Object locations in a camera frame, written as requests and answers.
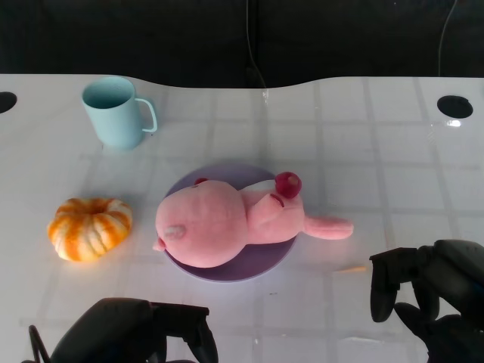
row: white table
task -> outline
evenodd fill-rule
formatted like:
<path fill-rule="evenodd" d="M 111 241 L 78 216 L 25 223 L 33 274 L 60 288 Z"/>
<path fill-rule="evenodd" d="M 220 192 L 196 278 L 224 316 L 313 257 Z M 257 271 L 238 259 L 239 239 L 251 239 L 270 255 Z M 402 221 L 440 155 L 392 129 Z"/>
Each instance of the white table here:
<path fill-rule="evenodd" d="M 116 153 L 102 148 L 80 103 L 96 78 L 0 76 L 0 91 L 18 96 L 0 115 L 3 361 L 32 358 L 30 324 L 51 353 L 106 296 L 208 306 L 222 363 L 426 361 L 395 314 L 371 320 L 368 257 L 439 238 L 483 240 L 484 80 L 340 78 L 263 91 L 133 79 L 161 127 L 134 151 Z M 458 128 L 436 107 L 449 94 L 474 107 Z M 155 209 L 183 175 L 227 160 L 298 173 L 309 212 L 351 218 L 354 236 L 301 236 L 281 265 L 243 283 L 186 275 L 151 249 Z M 67 198 L 94 195 L 132 205 L 132 235 L 97 263 L 65 262 L 46 225 Z M 368 270 L 337 272 L 354 265 Z M 411 288 L 399 300 L 414 302 Z M 168 356 L 191 355 L 171 339 Z"/>

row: orange pumpkin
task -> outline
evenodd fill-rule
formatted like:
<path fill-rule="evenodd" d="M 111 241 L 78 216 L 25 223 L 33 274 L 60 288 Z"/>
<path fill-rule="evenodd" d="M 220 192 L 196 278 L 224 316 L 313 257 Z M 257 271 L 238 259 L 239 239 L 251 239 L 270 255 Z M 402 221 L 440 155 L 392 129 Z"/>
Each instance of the orange pumpkin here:
<path fill-rule="evenodd" d="M 69 199 L 47 228 L 62 259 L 95 261 L 120 244 L 131 231 L 132 211 L 117 199 Z"/>

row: pink plush toy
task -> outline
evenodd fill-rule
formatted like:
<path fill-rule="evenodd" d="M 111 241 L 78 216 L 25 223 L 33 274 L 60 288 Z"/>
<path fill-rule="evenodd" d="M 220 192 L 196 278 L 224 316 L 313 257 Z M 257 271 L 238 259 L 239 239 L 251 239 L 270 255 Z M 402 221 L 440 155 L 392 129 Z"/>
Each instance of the pink plush toy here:
<path fill-rule="evenodd" d="M 301 187 L 292 172 L 240 191 L 199 179 L 161 202 L 154 248 L 186 265 L 209 268 L 230 261 L 247 244 L 283 242 L 301 231 L 327 240 L 352 234 L 353 224 L 344 219 L 306 216 Z"/>

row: black backdrop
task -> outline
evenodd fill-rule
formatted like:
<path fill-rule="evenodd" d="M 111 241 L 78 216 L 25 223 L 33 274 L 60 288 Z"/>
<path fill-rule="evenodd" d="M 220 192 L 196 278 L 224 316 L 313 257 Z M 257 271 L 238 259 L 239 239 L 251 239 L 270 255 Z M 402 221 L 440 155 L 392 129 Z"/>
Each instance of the black backdrop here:
<path fill-rule="evenodd" d="M 454 0 L 249 0 L 268 87 L 334 76 L 436 76 Z M 253 87 L 246 0 L 0 0 L 0 73 L 95 73 Z M 459 0 L 443 76 L 484 76 L 484 1 Z"/>

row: mug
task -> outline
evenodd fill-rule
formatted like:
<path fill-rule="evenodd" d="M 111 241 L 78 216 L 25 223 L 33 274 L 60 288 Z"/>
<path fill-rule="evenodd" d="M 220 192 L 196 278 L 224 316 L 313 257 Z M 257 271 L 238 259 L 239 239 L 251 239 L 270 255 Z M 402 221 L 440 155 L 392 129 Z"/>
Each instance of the mug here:
<path fill-rule="evenodd" d="M 136 101 L 150 108 L 152 129 L 143 129 L 143 117 Z M 143 132 L 158 129 L 153 105 L 136 97 L 135 86 L 126 78 L 109 76 L 91 83 L 82 93 L 82 102 L 96 135 L 107 146 L 129 150 L 141 142 Z"/>

